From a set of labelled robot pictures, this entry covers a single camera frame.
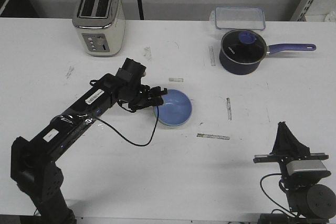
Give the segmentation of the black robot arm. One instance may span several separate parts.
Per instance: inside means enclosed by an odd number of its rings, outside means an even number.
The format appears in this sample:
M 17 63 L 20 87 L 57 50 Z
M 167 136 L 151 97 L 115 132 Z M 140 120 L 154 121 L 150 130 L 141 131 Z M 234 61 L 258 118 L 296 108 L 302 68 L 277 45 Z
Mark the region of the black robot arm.
M 285 122 L 279 122 L 272 151 L 256 155 L 254 163 L 278 163 L 278 186 L 285 193 L 288 208 L 279 206 L 261 214 L 258 223 L 328 223 L 335 216 L 335 193 L 319 181 L 331 175 L 323 161 L 326 153 L 311 153 Z
M 11 148 L 11 178 L 30 197 L 40 218 L 35 223 L 76 223 L 60 187 L 64 177 L 58 158 L 115 103 L 128 103 L 132 112 L 163 104 L 167 89 L 141 84 L 141 77 L 121 78 L 105 74 L 90 82 L 80 97 L 32 140 L 17 137 Z

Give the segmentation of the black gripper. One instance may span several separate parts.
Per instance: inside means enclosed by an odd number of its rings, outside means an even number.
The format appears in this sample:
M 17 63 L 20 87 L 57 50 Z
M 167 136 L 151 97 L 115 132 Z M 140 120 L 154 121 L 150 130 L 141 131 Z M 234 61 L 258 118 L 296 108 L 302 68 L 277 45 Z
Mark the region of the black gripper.
M 297 190 L 317 184 L 329 177 L 331 172 L 323 161 L 328 159 L 325 153 L 310 153 L 310 148 L 300 143 L 289 130 L 285 122 L 279 122 L 274 146 L 270 154 L 255 155 L 254 163 L 278 163 L 285 189 Z
M 141 84 L 136 89 L 123 87 L 118 93 L 118 105 L 128 112 L 135 113 L 150 106 L 163 105 L 161 96 L 166 94 L 167 88 L 162 90 L 160 86 L 150 88 Z

